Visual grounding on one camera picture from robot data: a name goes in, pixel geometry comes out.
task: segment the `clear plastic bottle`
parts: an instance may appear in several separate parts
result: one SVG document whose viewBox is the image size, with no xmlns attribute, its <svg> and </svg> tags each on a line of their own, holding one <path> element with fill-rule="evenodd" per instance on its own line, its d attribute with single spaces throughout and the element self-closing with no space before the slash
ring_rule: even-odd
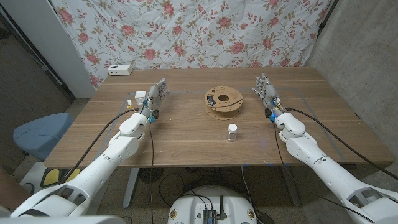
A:
<svg viewBox="0 0 398 224">
<path fill-rule="evenodd" d="M 228 134 L 226 136 L 226 139 L 228 141 L 235 141 L 236 140 L 236 133 L 238 132 L 238 127 L 236 124 L 230 124 L 228 126 Z"/>
</svg>

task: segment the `blue chair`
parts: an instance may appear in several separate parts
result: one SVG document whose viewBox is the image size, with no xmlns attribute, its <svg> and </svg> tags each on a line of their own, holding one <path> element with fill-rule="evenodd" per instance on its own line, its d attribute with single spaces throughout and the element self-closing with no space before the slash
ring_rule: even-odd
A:
<svg viewBox="0 0 398 224">
<path fill-rule="evenodd" d="M 73 119 L 67 113 L 36 119 L 14 130 L 14 142 L 24 152 L 44 161 L 72 122 Z"/>
</svg>

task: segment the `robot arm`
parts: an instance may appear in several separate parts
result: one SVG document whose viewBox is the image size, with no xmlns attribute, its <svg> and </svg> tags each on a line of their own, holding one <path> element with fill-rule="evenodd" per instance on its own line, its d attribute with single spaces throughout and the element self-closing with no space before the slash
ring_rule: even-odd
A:
<svg viewBox="0 0 398 224">
<path fill-rule="evenodd" d="M 134 113 L 120 125 L 119 132 L 112 137 L 104 153 L 73 180 L 37 192 L 18 207 L 11 217 L 84 215 L 93 197 L 115 168 L 137 152 L 146 126 L 157 118 L 158 109 L 169 94 L 166 88 L 165 79 L 153 85 L 139 113 Z"/>
<path fill-rule="evenodd" d="M 398 219 L 398 193 L 361 182 L 328 157 L 305 131 L 305 125 L 291 113 L 286 113 L 275 88 L 264 73 L 262 76 L 257 77 L 257 89 L 253 88 L 253 91 L 271 111 L 268 112 L 268 116 L 272 115 L 269 116 L 271 121 L 282 130 L 279 137 L 286 143 L 290 155 L 311 167 L 345 207 L 376 223 L 395 223 Z M 348 213 L 356 223 L 370 223 L 354 212 Z"/>
</svg>

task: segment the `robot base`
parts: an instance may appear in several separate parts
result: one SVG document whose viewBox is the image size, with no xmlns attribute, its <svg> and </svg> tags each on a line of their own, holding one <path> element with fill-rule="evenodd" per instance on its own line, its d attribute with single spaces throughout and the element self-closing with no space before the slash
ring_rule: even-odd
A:
<svg viewBox="0 0 398 224">
<path fill-rule="evenodd" d="M 180 197 L 170 209 L 168 224 L 257 223 L 253 206 L 235 191 L 215 185 L 197 187 L 193 191 L 197 195 L 208 197 L 213 202 L 213 211 L 211 211 L 210 202 L 206 198 L 202 197 L 208 208 L 207 211 L 205 210 L 205 204 L 199 197 Z"/>
</svg>

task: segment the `filament spool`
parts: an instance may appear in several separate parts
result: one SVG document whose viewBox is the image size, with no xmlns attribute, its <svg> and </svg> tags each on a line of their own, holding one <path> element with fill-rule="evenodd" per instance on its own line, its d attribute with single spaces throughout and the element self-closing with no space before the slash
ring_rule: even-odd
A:
<svg viewBox="0 0 398 224">
<path fill-rule="evenodd" d="M 214 119 L 226 121 L 240 114 L 243 97 L 234 88 L 218 86 L 207 91 L 205 104 L 205 109 L 209 116 Z"/>
</svg>

